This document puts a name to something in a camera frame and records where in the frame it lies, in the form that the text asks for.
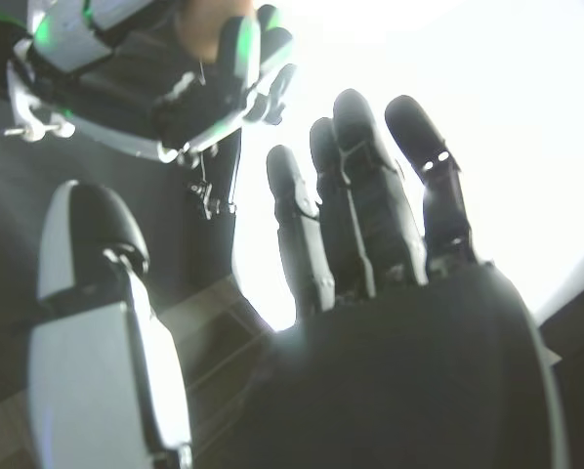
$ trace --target bright light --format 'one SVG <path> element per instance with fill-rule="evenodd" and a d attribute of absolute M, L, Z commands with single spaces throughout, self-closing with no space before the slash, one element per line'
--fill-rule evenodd
<path fill-rule="evenodd" d="M 379 119 L 398 95 L 420 102 L 463 170 L 479 251 L 537 315 L 584 255 L 584 2 L 278 3 L 297 38 L 297 94 L 279 128 L 245 133 L 238 181 L 237 269 L 254 305 L 275 305 L 260 314 L 276 316 L 277 302 L 291 301 L 278 296 L 287 287 L 266 155 L 290 146 L 313 186 L 309 129 L 354 87 Z M 419 183 L 406 162 L 403 171 L 417 206 Z"/>

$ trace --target human skin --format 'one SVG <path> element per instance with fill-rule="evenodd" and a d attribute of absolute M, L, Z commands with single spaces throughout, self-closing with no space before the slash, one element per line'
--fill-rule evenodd
<path fill-rule="evenodd" d="M 176 27 L 184 48 L 205 64 L 216 60 L 221 29 L 229 18 L 255 15 L 253 0 L 187 0 Z"/>

